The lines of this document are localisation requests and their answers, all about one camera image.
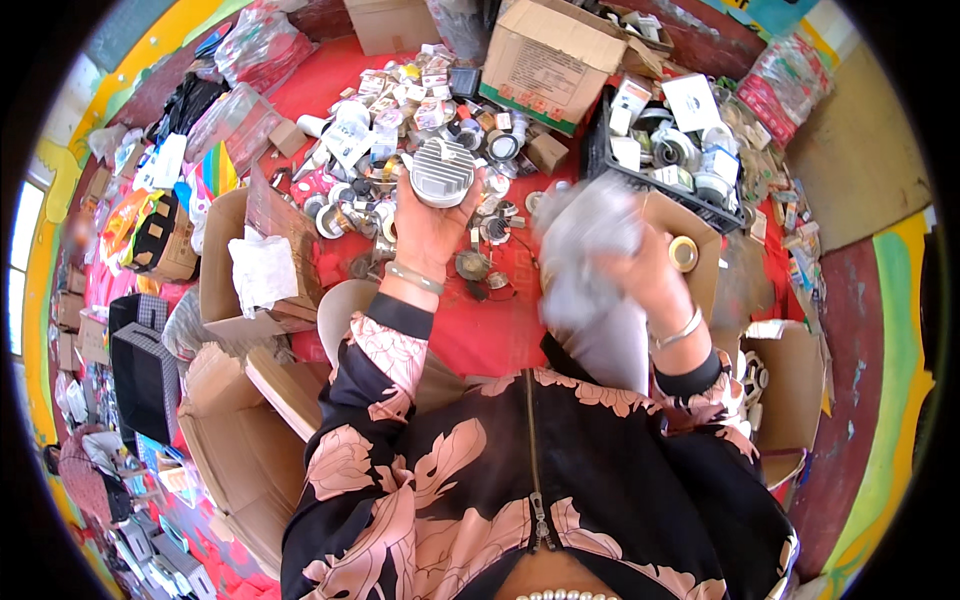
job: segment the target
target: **aluminum heat sink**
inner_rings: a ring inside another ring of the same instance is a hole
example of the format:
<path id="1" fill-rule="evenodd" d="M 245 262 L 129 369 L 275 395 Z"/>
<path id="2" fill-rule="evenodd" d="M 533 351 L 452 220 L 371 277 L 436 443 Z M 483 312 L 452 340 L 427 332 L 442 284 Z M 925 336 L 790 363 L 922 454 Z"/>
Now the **aluminum heat sink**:
<path id="1" fill-rule="evenodd" d="M 424 204 L 456 206 L 473 184 L 473 156 L 456 142 L 430 138 L 414 154 L 410 183 Z"/>

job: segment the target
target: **black plastic crate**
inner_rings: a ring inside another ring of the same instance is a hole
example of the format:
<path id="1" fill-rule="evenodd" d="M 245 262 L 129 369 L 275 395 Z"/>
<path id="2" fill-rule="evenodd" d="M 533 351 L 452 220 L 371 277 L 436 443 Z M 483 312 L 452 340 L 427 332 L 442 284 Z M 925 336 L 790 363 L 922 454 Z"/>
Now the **black plastic crate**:
<path id="1" fill-rule="evenodd" d="M 743 208 L 740 206 L 737 207 L 736 213 L 730 213 L 692 194 L 620 166 L 613 157 L 610 146 L 610 102 L 615 94 L 615 87 L 604 85 L 600 100 L 593 110 L 593 116 L 590 117 L 580 153 L 580 179 L 593 180 L 607 171 L 614 170 L 637 191 L 656 189 L 682 204 L 720 233 L 727 234 L 743 227 Z"/>

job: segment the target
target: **window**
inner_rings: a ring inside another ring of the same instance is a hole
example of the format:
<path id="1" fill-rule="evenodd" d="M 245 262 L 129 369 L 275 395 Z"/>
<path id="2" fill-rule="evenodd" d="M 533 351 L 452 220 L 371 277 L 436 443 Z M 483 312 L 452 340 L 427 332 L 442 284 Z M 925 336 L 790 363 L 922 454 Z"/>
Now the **window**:
<path id="1" fill-rule="evenodd" d="M 10 352 L 23 353 L 23 295 L 27 283 L 27 261 L 34 244 L 36 220 L 43 206 L 46 192 L 30 181 L 24 181 L 20 189 L 20 202 L 13 221 L 13 240 L 10 264 L 7 273 L 7 310 L 10 316 Z"/>

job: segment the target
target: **silver bracelet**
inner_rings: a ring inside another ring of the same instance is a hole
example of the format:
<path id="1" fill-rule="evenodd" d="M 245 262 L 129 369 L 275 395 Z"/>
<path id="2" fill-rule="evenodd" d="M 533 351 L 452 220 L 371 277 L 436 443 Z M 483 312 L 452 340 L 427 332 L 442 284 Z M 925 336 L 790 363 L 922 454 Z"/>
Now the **silver bracelet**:
<path id="1" fill-rule="evenodd" d="M 694 304 L 694 307 L 696 308 L 696 310 L 693 311 L 693 316 L 690 317 L 690 322 L 687 323 L 686 326 L 683 329 L 681 329 L 678 333 L 674 333 L 673 335 L 666 338 L 665 340 L 659 340 L 656 337 L 654 338 L 654 346 L 656 346 L 658 350 L 662 350 L 665 347 L 673 344 L 674 342 L 678 340 L 682 340 L 686 336 L 693 333 L 694 329 L 700 326 L 700 323 L 704 319 L 704 313 L 703 311 L 700 310 L 699 305 Z"/>
<path id="2" fill-rule="evenodd" d="M 444 285 L 433 279 L 430 279 L 426 276 L 417 273 L 413 269 L 404 267 L 395 260 L 391 260 L 386 265 L 387 275 L 396 275 L 404 281 L 409 281 L 421 288 L 421 290 L 426 290 L 431 294 L 436 294 L 437 296 L 442 296 L 444 294 Z"/>

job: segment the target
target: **hand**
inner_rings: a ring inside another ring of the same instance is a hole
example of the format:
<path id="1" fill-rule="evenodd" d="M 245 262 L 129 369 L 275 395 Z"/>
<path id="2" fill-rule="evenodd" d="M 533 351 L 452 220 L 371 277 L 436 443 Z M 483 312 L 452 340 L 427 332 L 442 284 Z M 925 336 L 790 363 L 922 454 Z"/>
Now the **hand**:
<path id="1" fill-rule="evenodd" d="M 666 235 L 645 221 L 639 226 L 642 239 L 635 255 L 599 255 L 594 262 L 643 307 L 655 335 L 669 336 L 689 323 L 693 301 L 684 276 L 670 262 Z"/>
<path id="2" fill-rule="evenodd" d="M 396 186 L 396 262 L 443 283 L 446 263 L 480 202 L 484 176 L 484 169 L 474 170 L 473 185 L 463 202 L 450 208 L 434 208 L 417 198 L 410 175 L 404 173 Z"/>

